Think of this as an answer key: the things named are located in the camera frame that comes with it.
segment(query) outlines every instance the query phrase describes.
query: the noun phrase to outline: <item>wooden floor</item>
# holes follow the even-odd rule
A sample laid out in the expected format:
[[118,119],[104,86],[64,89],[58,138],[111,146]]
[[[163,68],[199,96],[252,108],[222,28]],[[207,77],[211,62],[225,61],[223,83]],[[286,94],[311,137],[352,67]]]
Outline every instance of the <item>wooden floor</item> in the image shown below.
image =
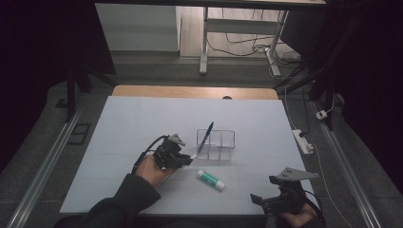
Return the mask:
[[[181,57],[200,57],[202,48],[202,26],[203,26],[203,8],[195,7],[178,7],[181,14]],[[228,19],[241,19],[241,20],[263,20],[263,21],[277,21],[277,10],[262,10],[262,9],[222,9],[210,8],[209,18],[228,18]],[[245,55],[252,53],[252,46],[256,35],[252,34],[225,34],[225,33],[208,33],[208,41],[215,49],[226,50],[238,55]],[[267,35],[258,35],[258,40],[255,45],[270,45],[272,39],[259,39],[268,37]],[[242,43],[230,43],[243,40],[251,40]],[[285,44],[278,44],[277,52],[281,57],[285,52],[292,51]],[[207,51],[208,57],[237,57],[221,51],[216,51],[211,47]],[[287,58],[295,58],[297,53],[287,53]],[[242,58],[266,58],[264,53],[254,53]]]

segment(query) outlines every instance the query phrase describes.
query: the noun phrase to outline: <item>hand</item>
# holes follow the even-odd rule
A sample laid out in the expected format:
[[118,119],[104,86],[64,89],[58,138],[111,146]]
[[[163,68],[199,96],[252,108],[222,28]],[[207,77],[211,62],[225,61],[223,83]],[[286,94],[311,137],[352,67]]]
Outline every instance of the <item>hand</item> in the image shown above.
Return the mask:
[[282,213],[281,216],[283,219],[286,219],[288,223],[290,223],[291,227],[296,228],[305,224],[314,217],[317,217],[317,212],[315,212],[315,210],[310,205],[305,203],[299,211],[299,214],[293,215],[286,212]]
[[136,175],[142,177],[152,186],[157,186],[163,179],[168,175],[175,173],[176,169],[161,169],[155,163],[154,157],[152,155],[147,155],[143,158],[139,167],[137,167]]

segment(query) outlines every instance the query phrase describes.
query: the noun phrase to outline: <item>power strip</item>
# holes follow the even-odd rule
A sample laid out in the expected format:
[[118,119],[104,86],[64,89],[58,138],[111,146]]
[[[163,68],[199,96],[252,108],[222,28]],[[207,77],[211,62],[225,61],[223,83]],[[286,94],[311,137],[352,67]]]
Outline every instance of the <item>power strip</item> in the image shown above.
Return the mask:
[[293,130],[294,133],[294,137],[296,138],[296,141],[299,145],[299,148],[302,150],[302,153],[304,155],[310,155],[312,153],[314,153],[314,147],[308,143],[305,139],[305,137],[300,137],[299,134],[301,133],[300,130]]

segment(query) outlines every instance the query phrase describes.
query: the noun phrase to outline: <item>pen holder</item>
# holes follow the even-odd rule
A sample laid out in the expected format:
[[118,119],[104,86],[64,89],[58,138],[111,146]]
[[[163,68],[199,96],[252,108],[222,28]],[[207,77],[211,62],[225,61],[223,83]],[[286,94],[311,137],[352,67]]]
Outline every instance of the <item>pen holder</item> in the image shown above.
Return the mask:
[[[197,144],[200,148],[206,129],[197,132]],[[232,151],[235,148],[235,131],[212,130],[205,140],[198,159],[201,160],[231,160]]]

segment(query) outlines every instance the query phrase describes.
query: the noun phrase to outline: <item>black pen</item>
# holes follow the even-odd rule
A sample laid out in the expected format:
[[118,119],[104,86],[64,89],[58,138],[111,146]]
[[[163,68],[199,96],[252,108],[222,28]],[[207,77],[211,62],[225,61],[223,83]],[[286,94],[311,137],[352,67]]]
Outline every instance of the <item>black pen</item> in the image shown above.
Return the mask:
[[214,122],[212,122],[212,123],[208,126],[208,129],[207,129],[207,131],[205,132],[204,139],[202,140],[201,146],[199,147],[198,153],[200,153],[200,152],[202,151],[202,148],[203,148],[203,146],[204,146],[204,144],[205,144],[205,141],[207,140],[208,136],[210,135],[211,129],[213,129],[213,125],[214,125]]

